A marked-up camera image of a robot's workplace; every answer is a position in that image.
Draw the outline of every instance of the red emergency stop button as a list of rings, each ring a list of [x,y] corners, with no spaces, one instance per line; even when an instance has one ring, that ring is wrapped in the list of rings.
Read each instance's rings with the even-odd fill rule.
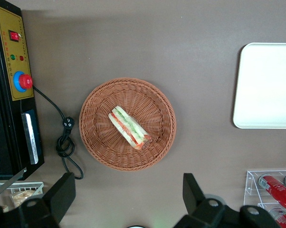
[[[30,89],[33,86],[33,81],[30,75],[20,75],[19,76],[19,85],[23,89]]]

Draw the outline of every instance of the red switch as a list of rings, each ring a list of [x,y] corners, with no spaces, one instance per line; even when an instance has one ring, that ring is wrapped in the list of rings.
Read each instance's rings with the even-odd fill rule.
[[[30,75],[19,76],[19,85],[23,89],[30,89],[33,86],[33,81]]]
[[[19,41],[19,34],[17,32],[13,32],[9,30],[10,40],[18,42]]]

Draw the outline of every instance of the blue button ring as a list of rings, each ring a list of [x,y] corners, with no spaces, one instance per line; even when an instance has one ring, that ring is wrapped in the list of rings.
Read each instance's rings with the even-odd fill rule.
[[[17,71],[17,72],[14,74],[14,76],[13,76],[14,86],[15,86],[15,88],[16,88],[19,92],[21,92],[21,93],[24,93],[24,92],[27,91],[27,89],[23,89],[22,87],[20,87],[20,84],[19,84],[19,77],[20,77],[21,75],[24,75],[24,74],[25,74],[25,73],[22,72],[22,71]]]

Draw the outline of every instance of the yellow control panel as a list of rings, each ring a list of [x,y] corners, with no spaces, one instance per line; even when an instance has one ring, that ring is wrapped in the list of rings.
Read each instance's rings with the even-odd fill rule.
[[[16,73],[26,76],[31,75],[22,18],[1,7],[0,36],[5,53],[12,100],[17,101],[33,97],[32,86],[30,88],[20,88],[18,81],[15,81]]]

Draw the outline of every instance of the red can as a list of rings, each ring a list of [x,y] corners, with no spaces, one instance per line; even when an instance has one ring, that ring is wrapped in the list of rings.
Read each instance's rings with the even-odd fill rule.
[[[272,208],[269,213],[273,216],[274,220],[281,226],[281,228],[286,228],[286,213],[282,208]]]
[[[286,187],[269,174],[262,175],[258,180],[259,185],[267,190],[271,196],[286,208]]]

